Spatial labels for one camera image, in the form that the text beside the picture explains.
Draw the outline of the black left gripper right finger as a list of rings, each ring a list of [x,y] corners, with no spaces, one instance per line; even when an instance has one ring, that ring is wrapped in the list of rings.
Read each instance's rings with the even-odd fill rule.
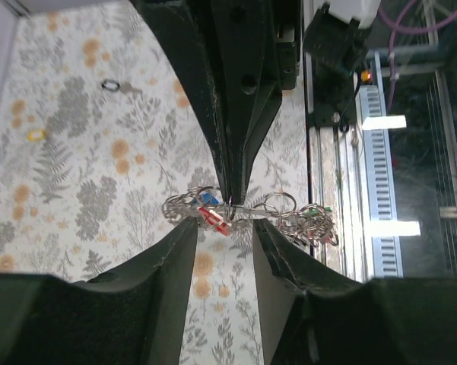
[[[351,280],[253,224],[266,364],[457,364],[457,278]]]

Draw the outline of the red key tag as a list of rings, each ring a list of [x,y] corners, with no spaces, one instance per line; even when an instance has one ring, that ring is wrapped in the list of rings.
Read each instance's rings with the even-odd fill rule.
[[[197,210],[203,221],[207,223],[211,228],[225,236],[230,235],[231,224],[227,223],[218,213],[212,209],[207,209],[205,207],[199,207]]]

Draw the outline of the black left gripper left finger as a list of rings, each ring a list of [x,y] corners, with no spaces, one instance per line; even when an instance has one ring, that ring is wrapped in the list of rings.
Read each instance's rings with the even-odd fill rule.
[[[186,218],[89,281],[0,274],[0,364],[177,364],[197,235]]]

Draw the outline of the large metal keyring with keys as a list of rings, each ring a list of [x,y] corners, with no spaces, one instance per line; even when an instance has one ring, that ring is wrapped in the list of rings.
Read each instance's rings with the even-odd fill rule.
[[[162,204],[162,214],[171,224],[177,224],[186,217],[195,217],[200,227],[215,231],[203,221],[197,210],[199,207],[214,210],[230,223],[230,235],[247,228],[255,220],[267,219],[297,246],[318,248],[324,244],[339,245],[330,207],[309,203],[300,208],[291,194],[282,191],[269,192],[259,202],[243,206],[224,202],[217,186],[196,186],[167,198]]]

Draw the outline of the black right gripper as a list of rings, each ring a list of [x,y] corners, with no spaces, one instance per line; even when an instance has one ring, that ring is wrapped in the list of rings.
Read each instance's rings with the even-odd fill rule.
[[[137,1],[136,10],[189,99],[224,200],[241,205],[281,90],[296,87],[302,2]]]

